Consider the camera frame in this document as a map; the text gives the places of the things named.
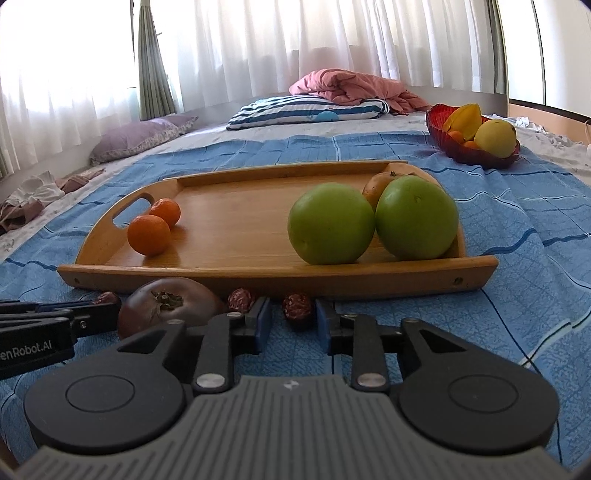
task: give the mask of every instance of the starfruit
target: starfruit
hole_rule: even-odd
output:
[[[455,110],[443,124],[443,131],[462,132],[464,140],[473,140],[482,125],[482,113],[477,103],[468,103]]]

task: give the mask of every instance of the blue bedsheet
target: blue bedsheet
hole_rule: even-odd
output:
[[[525,364],[526,355],[532,356],[560,395],[559,429],[548,451],[572,468],[591,453],[591,336],[585,331],[591,318],[591,190],[570,173],[522,150],[523,158],[507,171],[457,164],[422,132],[230,141],[152,155],[52,220],[0,264],[0,298],[92,297],[94,293],[66,286],[56,267],[74,261],[92,225],[115,201],[145,184],[220,168],[402,158],[433,174],[455,198],[469,254],[496,255],[499,267],[481,291],[338,308],[365,311],[389,325],[406,316],[420,317],[514,362]],[[77,356],[114,341],[115,335],[82,339]],[[339,363],[346,373],[346,359]],[[397,379],[394,361],[390,367]],[[311,375],[330,371],[330,365],[314,333],[292,333],[277,309],[267,350],[259,357],[241,357],[237,370]],[[22,399],[44,371],[0,382],[2,435],[18,460],[35,450]]]

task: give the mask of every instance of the striped pillow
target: striped pillow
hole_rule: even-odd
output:
[[[365,100],[359,105],[337,105],[312,95],[290,95],[265,98],[243,106],[226,128],[238,130],[264,125],[359,120],[377,118],[389,112],[388,104],[380,99]]]

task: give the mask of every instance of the pillow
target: pillow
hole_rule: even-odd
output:
[[[179,127],[180,135],[190,132],[199,119],[196,115],[188,115],[186,113],[172,113],[163,118]]]
[[[197,117],[168,115],[145,122],[132,122],[108,131],[90,153],[90,163],[101,163],[131,157],[187,133]]]
[[[264,125],[358,120],[377,118],[389,112],[387,102],[380,99],[365,100],[359,105],[337,105],[313,95],[290,95],[265,98],[243,106],[226,128],[235,130]]]

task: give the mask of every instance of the tray handle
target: tray handle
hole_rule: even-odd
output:
[[[107,214],[109,215],[109,217],[111,219],[111,223],[113,223],[113,225],[115,225],[114,220],[119,215],[121,215],[121,213],[126,211],[127,208],[129,208],[131,205],[133,205],[135,202],[137,202],[139,199],[148,200],[150,203],[150,206],[153,205],[157,200],[149,192],[149,187],[151,187],[151,186],[152,185],[148,185],[147,187],[143,187],[140,190],[136,190],[135,192],[130,193],[129,195],[123,197],[121,200],[119,200],[117,203],[115,203],[109,210],[107,210]]]
[[[113,220],[139,199],[148,200],[150,205],[153,205],[160,199],[176,197],[182,188],[177,179],[168,179],[146,185],[123,197],[96,222],[80,247],[76,263],[106,264],[121,245],[127,241],[127,227],[119,228],[113,223]]]

